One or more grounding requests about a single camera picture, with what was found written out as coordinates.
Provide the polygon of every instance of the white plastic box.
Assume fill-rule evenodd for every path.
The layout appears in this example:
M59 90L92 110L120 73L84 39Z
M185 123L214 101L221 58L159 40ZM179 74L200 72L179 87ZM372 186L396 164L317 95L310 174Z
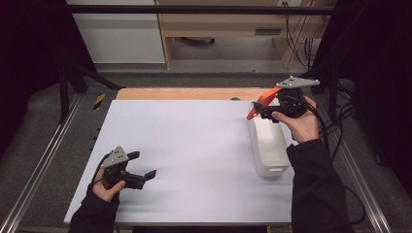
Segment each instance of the white plastic box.
M291 166L286 148L293 143L292 136L287 144L283 132L289 128L286 125L282 127L282 123L273 123L270 119L263 119L260 115L255 116L248 123L257 173L263 178L281 177Z

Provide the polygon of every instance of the wooden panel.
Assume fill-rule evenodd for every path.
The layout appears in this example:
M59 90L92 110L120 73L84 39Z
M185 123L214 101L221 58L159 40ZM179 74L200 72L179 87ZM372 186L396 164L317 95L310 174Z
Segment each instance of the wooden panel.
M124 88L118 100L257 100L267 88Z

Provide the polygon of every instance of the black sleeve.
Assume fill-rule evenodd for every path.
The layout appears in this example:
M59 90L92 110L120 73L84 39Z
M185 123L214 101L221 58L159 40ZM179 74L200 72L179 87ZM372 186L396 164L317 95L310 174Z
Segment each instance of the black sleeve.
M107 202L88 191L82 206L72 216L69 233L113 233L119 203L119 194Z
M348 219L345 187L322 141L290 145L287 153L294 169L293 233L355 232Z

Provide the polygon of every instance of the white tabletop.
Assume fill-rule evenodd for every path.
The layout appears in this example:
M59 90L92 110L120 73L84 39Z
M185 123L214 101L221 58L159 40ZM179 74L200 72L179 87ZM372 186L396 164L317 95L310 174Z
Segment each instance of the white tabletop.
M244 225L291 222L292 177L256 171L249 101L115 100L64 219L81 206L101 158L140 151L127 171L156 177L120 194L117 224Z

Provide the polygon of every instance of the wall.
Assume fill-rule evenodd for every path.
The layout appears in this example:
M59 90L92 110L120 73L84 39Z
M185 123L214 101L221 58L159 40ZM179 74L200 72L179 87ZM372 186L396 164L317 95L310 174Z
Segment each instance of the wall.
M152 0L67 0L69 5L154 5ZM94 63L164 63L157 16L74 14Z

